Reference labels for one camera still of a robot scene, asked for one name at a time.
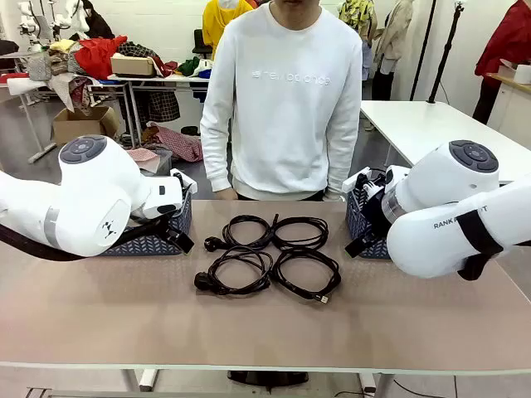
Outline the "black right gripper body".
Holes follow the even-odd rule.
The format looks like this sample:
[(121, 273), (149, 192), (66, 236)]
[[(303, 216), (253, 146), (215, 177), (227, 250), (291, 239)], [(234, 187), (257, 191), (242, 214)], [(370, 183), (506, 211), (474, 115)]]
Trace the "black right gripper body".
[(362, 189), (367, 193), (367, 200), (361, 209), (361, 213), (370, 224), (363, 233), (363, 241), (365, 243), (374, 243), (377, 240), (386, 238), (391, 227), (391, 223), (382, 210), (385, 187), (369, 180), (367, 175), (362, 176), (362, 183)]

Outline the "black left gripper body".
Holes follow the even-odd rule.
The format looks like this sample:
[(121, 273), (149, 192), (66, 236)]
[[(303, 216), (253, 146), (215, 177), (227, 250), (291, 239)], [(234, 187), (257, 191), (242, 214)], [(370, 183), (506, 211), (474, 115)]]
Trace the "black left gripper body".
[(174, 205), (163, 206), (163, 213), (154, 214), (149, 218), (146, 215), (132, 215), (131, 220), (137, 226), (131, 228), (133, 237), (156, 236), (156, 237), (179, 237), (185, 232), (178, 228), (175, 215), (178, 210)]

